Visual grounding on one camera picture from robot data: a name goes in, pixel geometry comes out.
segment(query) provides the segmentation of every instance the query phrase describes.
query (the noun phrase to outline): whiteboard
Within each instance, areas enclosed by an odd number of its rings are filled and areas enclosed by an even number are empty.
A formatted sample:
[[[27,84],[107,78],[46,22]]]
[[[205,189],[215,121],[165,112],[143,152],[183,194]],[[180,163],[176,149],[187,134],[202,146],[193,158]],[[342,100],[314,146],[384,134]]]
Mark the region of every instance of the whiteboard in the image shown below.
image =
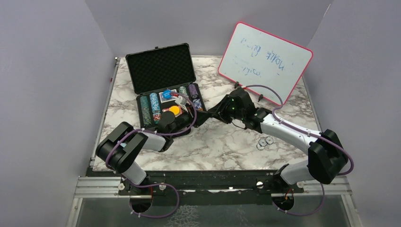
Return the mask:
[[[302,46],[239,22],[218,72],[244,86],[268,86],[285,103],[312,57],[313,52]],[[274,93],[265,88],[253,87],[249,90],[280,104]]]

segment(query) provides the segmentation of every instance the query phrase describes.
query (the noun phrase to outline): gray wall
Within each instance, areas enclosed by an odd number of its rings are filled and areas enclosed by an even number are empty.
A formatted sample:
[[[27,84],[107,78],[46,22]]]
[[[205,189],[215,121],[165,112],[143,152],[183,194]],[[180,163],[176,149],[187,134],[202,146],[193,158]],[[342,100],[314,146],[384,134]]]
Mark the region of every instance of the gray wall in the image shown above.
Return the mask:
[[[401,221],[401,1],[335,0],[308,45],[305,79],[323,129],[355,159],[364,226]]]
[[[223,55],[242,20],[308,45],[332,0],[86,0],[115,55],[189,43],[192,54]]]
[[[0,2],[0,226],[65,226],[113,65],[83,0]]]

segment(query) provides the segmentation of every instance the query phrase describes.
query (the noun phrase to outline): black clip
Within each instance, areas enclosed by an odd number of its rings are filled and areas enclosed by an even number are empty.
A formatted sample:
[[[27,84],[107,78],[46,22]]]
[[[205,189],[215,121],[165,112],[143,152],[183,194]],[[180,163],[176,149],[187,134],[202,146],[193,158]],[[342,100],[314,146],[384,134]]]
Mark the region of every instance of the black clip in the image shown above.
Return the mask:
[[[238,82],[238,81],[235,82],[235,84],[234,84],[234,88],[237,89],[237,87],[241,87],[241,85],[239,85],[239,82]]]

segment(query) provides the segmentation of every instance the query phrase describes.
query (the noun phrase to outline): yellow round object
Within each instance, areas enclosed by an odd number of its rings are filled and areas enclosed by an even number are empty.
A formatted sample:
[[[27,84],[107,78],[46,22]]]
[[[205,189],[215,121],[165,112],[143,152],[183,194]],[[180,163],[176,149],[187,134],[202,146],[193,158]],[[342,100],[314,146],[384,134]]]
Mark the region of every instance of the yellow round object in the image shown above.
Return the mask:
[[[176,105],[173,105],[172,107],[170,107],[170,111],[174,113],[174,115],[177,115],[180,113],[180,108]]]

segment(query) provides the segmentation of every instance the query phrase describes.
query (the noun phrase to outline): marble table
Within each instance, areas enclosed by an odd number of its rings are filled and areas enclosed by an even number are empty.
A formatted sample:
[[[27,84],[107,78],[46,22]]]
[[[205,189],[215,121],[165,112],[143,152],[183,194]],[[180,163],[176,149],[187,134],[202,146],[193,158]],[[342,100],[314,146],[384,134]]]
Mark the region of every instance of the marble table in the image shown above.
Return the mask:
[[[205,106],[212,108],[234,89],[234,83],[218,74],[221,57],[193,56],[192,61]],[[257,107],[275,107],[266,100],[257,102],[257,95],[250,95]],[[139,127],[136,96],[127,63],[122,58],[100,141],[123,121]],[[302,79],[277,113],[295,124],[317,130]],[[273,143],[257,147],[259,141],[265,139],[273,140]],[[305,159],[307,156],[303,152],[280,139],[209,119],[199,128],[193,128],[190,134],[174,139],[170,149],[164,153],[143,150],[136,162],[145,170],[254,170],[278,169],[286,163]],[[98,157],[95,158],[93,170],[110,171]]]

